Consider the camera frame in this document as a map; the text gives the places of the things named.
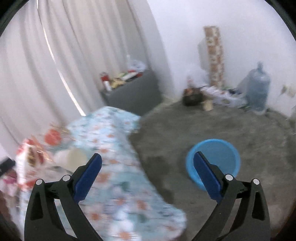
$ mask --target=metal screw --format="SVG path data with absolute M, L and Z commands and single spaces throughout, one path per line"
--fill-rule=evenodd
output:
M 228 181 L 232 181 L 232 180 L 233 180 L 233 176 L 230 175 L 230 174 L 227 174 L 227 175 L 225 176 L 225 178 L 226 178 Z
M 259 182 L 258 179 L 254 179 L 254 180 L 253 180 L 253 183 L 255 183 L 256 185 L 259 185 L 259 184 L 260 184 L 260 182 Z
M 63 176 L 63 181 L 69 181 L 70 180 L 70 176 L 69 175 L 65 175 L 65 176 Z
M 37 181 L 36 181 L 36 185 L 40 185 L 42 183 L 42 179 L 38 179 Z

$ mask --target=blue gripper pad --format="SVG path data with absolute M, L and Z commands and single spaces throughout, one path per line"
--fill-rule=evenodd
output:
M 222 200 L 222 187 L 217 177 L 211 170 L 208 161 L 204 160 L 199 153 L 196 153 L 193 158 L 193 165 L 210 198 L 219 203 Z
M 87 168 L 74 186 L 73 199 L 77 204 L 79 201 L 82 201 L 86 198 L 89 190 L 91 189 L 92 184 L 94 183 L 98 173 L 102 168 L 102 157 L 97 154 L 93 156 L 86 165 Z

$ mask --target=large plastic water bottle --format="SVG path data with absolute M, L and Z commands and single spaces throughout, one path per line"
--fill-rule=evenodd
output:
M 249 73 L 247 101 L 251 109 L 258 115 L 266 111 L 266 101 L 269 93 L 270 77 L 263 71 L 262 62 L 258 68 Z

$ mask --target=blue bucket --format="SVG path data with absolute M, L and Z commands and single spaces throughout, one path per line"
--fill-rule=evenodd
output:
M 206 190 L 193 166 L 193 157 L 198 151 L 204 154 L 209 163 L 218 166 L 224 174 L 237 176 L 240 169 L 240 157 L 236 148 L 224 140 L 209 139 L 202 141 L 196 144 L 186 157 L 187 172 L 200 189 Z

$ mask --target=floor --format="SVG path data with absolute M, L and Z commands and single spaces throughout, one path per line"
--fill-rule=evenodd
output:
M 130 139 L 158 192 L 186 213 L 187 229 L 179 239 L 186 241 L 192 240 L 216 205 L 186 172 L 185 158 L 190 148 L 205 139 L 218 138 L 238 149 L 242 163 L 237 179 L 261 181 L 274 235 L 296 200 L 294 133 L 289 121 L 276 112 L 256 116 L 222 106 L 204 112 L 178 102 L 143 117 L 141 129 Z M 236 202 L 223 233 L 229 230 L 238 205 Z

